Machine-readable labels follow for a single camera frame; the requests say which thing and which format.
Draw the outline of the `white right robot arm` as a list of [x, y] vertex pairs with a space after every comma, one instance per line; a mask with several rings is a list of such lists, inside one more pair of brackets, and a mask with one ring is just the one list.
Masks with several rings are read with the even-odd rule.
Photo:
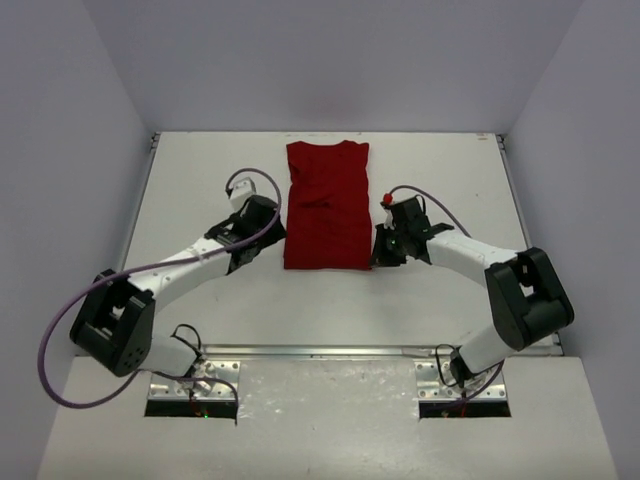
[[397, 267], [412, 258], [451, 270], [483, 287], [492, 323], [452, 349], [452, 385], [460, 389], [480, 374], [573, 323], [574, 308], [547, 253], [515, 251], [430, 221], [417, 197], [381, 202], [387, 213], [375, 226], [370, 265]]

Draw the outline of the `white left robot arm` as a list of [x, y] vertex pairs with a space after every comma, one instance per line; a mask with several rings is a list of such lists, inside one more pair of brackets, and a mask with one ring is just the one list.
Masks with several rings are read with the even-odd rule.
[[117, 377], [138, 370], [186, 377], [202, 354], [186, 342], [154, 331], [157, 313], [217, 278], [252, 262], [283, 240], [278, 204], [251, 195], [230, 217], [190, 247], [166, 259], [168, 267], [116, 278], [107, 270], [95, 282], [70, 329], [70, 339]]

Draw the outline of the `red t shirt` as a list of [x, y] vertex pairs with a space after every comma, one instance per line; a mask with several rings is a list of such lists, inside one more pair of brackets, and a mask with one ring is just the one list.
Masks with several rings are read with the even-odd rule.
[[369, 150], [367, 143], [349, 140], [286, 146], [291, 186], [285, 269], [369, 269]]

